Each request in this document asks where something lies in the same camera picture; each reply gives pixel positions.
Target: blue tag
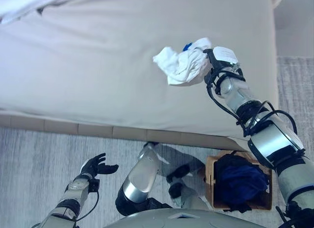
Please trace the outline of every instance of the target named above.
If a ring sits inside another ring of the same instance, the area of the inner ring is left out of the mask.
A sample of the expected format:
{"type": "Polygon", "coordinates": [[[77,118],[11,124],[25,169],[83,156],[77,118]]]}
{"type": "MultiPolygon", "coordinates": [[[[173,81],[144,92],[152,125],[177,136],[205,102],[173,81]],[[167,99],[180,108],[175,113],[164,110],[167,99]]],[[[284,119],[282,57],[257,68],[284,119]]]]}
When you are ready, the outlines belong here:
{"type": "Polygon", "coordinates": [[[186,44],[185,47],[183,48],[183,51],[186,51],[191,45],[192,43],[186,44]]]}

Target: white wall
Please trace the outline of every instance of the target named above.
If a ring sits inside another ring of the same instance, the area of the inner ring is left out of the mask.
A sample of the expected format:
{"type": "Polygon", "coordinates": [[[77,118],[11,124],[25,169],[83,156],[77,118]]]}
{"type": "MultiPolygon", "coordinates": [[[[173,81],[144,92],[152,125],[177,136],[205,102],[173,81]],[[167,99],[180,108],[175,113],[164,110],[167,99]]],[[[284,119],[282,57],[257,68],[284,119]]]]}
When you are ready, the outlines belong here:
{"type": "Polygon", "coordinates": [[[277,54],[314,57],[314,0],[283,0],[274,13],[277,54]]]}

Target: white cloth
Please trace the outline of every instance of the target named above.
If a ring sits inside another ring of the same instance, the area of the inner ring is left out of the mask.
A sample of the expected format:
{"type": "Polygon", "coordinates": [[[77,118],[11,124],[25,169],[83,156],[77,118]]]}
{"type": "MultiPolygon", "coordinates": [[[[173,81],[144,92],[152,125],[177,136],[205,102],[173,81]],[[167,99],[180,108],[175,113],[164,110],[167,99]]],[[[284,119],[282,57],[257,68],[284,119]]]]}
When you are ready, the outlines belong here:
{"type": "Polygon", "coordinates": [[[179,54],[171,47],[165,47],[153,57],[153,61],[167,75],[169,85],[182,84],[203,73],[208,64],[203,50],[208,48],[211,48],[210,40],[201,38],[179,54]]]}
{"type": "Polygon", "coordinates": [[[51,4],[61,4],[68,0],[0,0],[0,24],[6,24],[30,11],[51,4]]]}

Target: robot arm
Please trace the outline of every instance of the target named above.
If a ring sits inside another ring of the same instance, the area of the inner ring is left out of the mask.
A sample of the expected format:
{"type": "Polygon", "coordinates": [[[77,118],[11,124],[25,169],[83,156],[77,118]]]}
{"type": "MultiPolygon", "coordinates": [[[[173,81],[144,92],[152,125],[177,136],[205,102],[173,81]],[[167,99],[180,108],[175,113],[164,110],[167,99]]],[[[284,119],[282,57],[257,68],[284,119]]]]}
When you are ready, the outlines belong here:
{"type": "Polygon", "coordinates": [[[232,50],[215,47],[204,53],[212,64],[205,76],[209,96],[236,118],[244,137],[251,137],[248,146],[257,160],[275,170],[287,203],[287,217],[297,222],[300,217],[310,216],[314,209],[314,164],[304,156],[293,118],[284,111],[274,110],[269,102],[261,103],[254,97],[232,50]],[[213,89],[229,109],[214,98],[213,89]],[[289,117],[293,131],[279,118],[279,113],[289,117]]]}
{"type": "Polygon", "coordinates": [[[97,192],[100,180],[97,174],[112,174],[118,170],[118,165],[108,166],[101,163],[105,160],[102,153],[84,163],[78,175],[67,186],[63,197],[55,209],[38,225],[39,228],[75,228],[80,219],[79,214],[89,193],[97,192]]]}

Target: white bed sheet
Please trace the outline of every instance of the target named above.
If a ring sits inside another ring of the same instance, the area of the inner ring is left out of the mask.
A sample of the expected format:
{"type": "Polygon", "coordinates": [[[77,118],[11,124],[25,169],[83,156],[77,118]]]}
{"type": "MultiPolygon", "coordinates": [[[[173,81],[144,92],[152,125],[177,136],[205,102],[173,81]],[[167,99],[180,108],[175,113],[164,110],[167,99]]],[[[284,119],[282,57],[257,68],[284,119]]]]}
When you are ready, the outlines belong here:
{"type": "Polygon", "coordinates": [[[74,0],[0,26],[0,108],[242,138],[204,83],[168,86],[152,62],[201,37],[233,49],[253,93],[278,105],[272,0],[74,0]]]}

